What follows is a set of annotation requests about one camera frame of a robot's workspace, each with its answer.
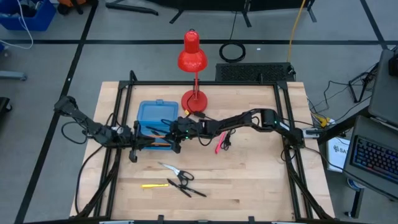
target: desk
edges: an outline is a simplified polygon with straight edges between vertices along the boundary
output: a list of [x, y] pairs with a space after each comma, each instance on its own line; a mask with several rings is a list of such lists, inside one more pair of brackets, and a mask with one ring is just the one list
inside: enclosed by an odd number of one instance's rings
[[[289, 83], [288, 86], [294, 118], [311, 122], [303, 83]], [[271, 86], [201, 85], [200, 88], [208, 97], [205, 113], [214, 119], [227, 118], [252, 108], [276, 110]], [[163, 99], [180, 103], [182, 94], [189, 89], [192, 87], [188, 85], [134, 85], [127, 125], [132, 126], [136, 120], [141, 101]], [[113, 112], [117, 92], [118, 82], [102, 84], [95, 121], [105, 123]], [[179, 116], [184, 116], [181, 108]], [[297, 123], [297, 127], [304, 128], [306, 125]], [[243, 221], [248, 220], [248, 216], [254, 216], [256, 221], [293, 220], [288, 175], [280, 159], [281, 136], [276, 132], [258, 133], [251, 128], [240, 128], [232, 135], [231, 142], [229, 151], [221, 151], [218, 155], [214, 153], [218, 138], [207, 147], [201, 146], [197, 139], [184, 141], [180, 154], [172, 151], [138, 151], [138, 162], [135, 164], [128, 158], [129, 149], [123, 150], [111, 218], [156, 220], [158, 215], [164, 215], [165, 220]], [[318, 149], [316, 140], [306, 139], [306, 145]], [[98, 147], [96, 142], [90, 140], [85, 159]], [[309, 191], [334, 217], [320, 156], [304, 149], [301, 152]], [[82, 173], [78, 197], [80, 210], [98, 188], [104, 154], [103, 149], [95, 155]], [[192, 173], [195, 180], [189, 186], [208, 197], [193, 195], [193, 198], [188, 198], [172, 186], [141, 189], [141, 184], [166, 183], [166, 178], [176, 180], [175, 174], [158, 165], [158, 161]], [[107, 197], [106, 192], [101, 214], [104, 213]], [[298, 198], [303, 204], [302, 197], [299, 195]], [[300, 206], [300, 210], [304, 217], [303, 206]]]

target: sticker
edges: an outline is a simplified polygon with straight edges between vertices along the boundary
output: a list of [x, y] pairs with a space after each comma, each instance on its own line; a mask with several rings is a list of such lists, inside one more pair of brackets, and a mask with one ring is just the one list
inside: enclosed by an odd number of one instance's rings
[[282, 128], [290, 131], [290, 128], [286, 124], [284, 124], [283, 122], [279, 122], [279, 124], [282, 126]]

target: red lamp base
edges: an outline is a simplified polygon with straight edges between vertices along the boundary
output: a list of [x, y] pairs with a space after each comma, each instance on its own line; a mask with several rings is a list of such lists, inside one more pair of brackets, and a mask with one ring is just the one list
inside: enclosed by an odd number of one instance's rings
[[207, 97], [204, 92], [199, 91], [198, 99], [195, 100], [195, 93], [193, 92], [193, 90], [190, 90], [184, 93], [184, 95], [182, 96], [181, 105], [184, 110], [187, 110], [190, 113], [203, 112], [207, 107]]

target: red lamp shade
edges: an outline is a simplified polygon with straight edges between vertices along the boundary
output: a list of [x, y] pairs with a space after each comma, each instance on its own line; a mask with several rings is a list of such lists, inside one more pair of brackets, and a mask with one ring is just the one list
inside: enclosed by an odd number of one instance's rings
[[193, 29], [184, 36], [184, 49], [178, 56], [178, 67], [184, 72], [195, 72], [195, 87], [181, 99], [182, 108], [190, 113], [202, 112], [207, 107], [207, 97], [199, 90], [198, 72], [207, 66], [205, 53], [199, 47], [199, 34]]
[[200, 72], [206, 66], [206, 55], [199, 47], [199, 34], [190, 30], [184, 36], [184, 50], [178, 56], [178, 67], [184, 72]]

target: black grate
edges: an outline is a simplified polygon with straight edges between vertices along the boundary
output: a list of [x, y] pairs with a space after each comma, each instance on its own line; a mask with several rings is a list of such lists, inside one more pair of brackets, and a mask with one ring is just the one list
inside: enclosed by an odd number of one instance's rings
[[216, 66], [216, 81], [259, 81], [260, 74], [264, 82], [286, 80], [294, 81], [288, 75], [290, 63], [219, 63]]

